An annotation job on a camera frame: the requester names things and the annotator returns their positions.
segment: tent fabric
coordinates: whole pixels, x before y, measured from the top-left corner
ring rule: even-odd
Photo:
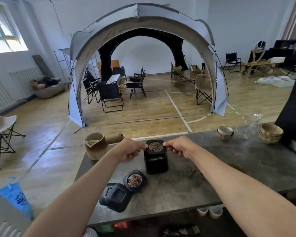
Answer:
[[[172,51],[175,66],[181,66],[183,70],[188,70],[182,51],[182,38],[164,31],[158,31],[149,28],[138,28],[116,36],[99,48],[99,54],[101,58],[102,81],[108,80],[111,75],[113,75],[113,70],[111,67],[111,56],[114,50],[125,40],[136,36],[152,37],[158,39],[159,41],[162,41]]]
[[[213,37],[204,21],[194,21],[190,17],[165,6],[152,3],[136,3],[119,8],[91,24],[85,31],[76,32],[71,40],[70,57],[74,61],[74,75],[70,90],[69,117],[81,118],[85,125],[81,85],[87,62],[95,51],[111,39],[138,28],[149,28],[176,35],[192,44],[202,56],[212,84],[212,110],[224,115],[227,103],[224,76],[216,65],[216,53],[212,47]]]

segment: right arm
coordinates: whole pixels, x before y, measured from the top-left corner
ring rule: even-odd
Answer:
[[[195,163],[247,236],[296,236],[296,207],[280,194],[225,164],[186,136],[163,145]]]

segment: right hand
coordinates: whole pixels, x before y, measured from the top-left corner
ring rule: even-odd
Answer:
[[[176,139],[163,143],[169,151],[172,151],[176,155],[184,156],[187,159],[191,158],[191,152],[193,147],[197,146],[186,135],[180,136]]]

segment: gray surface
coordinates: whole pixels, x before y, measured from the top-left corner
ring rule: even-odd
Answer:
[[[258,134],[251,135],[248,140],[234,136],[231,140],[222,141],[216,131],[192,133],[188,137],[225,163],[238,164],[246,174],[275,191],[296,190],[296,153],[279,143],[263,144]],[[167,141],[173,138],[170,136],[162,139]],[[98,203],[89,225],[140,219],[220,203],[215,190],[190,160],[168,152],[168,162],[169,171],[157,175],[146,174],[143,152],[134,160],[119,164],[109,182],[122,183],[125,175],[139,169],[147,176],[148,183],[140,193],[133,195],[123,213]],[[76,179],[94,163],[85,155]]]

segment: ceramic teapot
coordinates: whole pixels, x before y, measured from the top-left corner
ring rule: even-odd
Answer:
[[[92,133],[85,138],[87,155],[92,160],[99,160],[109,151],[109,144],[119,143],[123,139],[124,136],[121,133],[108,138],[99,132]]]

